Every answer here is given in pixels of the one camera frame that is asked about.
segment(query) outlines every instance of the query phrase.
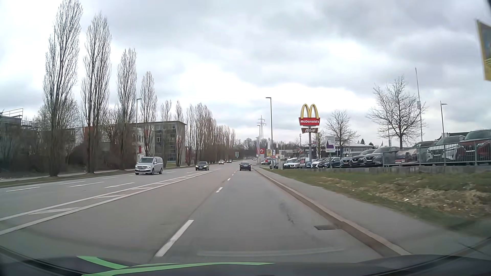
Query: asphalt road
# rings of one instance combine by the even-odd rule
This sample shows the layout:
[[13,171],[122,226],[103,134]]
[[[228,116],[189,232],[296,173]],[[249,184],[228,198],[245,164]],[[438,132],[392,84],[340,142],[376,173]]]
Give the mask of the asphalt road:
[[238,164],[0,189],[0,245],[136,263],[358,262],[380,256]]

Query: car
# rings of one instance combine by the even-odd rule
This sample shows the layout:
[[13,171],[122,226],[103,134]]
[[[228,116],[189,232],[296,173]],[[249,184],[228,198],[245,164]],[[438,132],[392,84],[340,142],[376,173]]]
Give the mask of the car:
[[160,157],[142,157],[135,165],[135,174],[162,174],[164,170],[164,161]]
[[251,171],[252,170],[252,166],[250,165],[249,162],[241,162],[239,164],[239,170],[248,170],[248,171]]
[[210,164],[206,161],[199,161],[195,168],[196,170],[210,170]]

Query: grass verge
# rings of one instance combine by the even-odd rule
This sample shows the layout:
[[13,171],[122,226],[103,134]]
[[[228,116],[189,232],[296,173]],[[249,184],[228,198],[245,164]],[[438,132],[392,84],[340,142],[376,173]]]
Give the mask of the grass verge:
[[452,230],[491,233],[491,173],[399,175],[305,169],[272,172]]

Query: billboard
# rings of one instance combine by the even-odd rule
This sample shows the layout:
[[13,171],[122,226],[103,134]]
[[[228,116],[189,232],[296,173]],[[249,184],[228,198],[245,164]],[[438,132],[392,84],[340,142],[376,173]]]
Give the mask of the billboard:
[[484,67],[484,79],[491,81],[491,27],[476,20],[477,32],[481,43],[481,52]]
[[[307,110],[307,117],[304,117],[305,110]],[[312,111],[315,112],[315,117],[312,117]],[[321,124],[321,119],[319,117],[319,112],[317,112],[317,107],[315,104],[311,104],[308,107],[307,104],[303,104],[300,109],[299,123],[301,126],[305,127],[315,127]]]
[[326,152],[336,152],[335,136],[326,136]]

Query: manhole cover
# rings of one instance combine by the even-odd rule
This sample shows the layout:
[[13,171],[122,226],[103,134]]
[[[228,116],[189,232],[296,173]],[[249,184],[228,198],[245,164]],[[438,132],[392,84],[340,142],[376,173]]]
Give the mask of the manhole cover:
[[317,230],[336,230],[337,227],[334,225],[316,225],[314,226]]

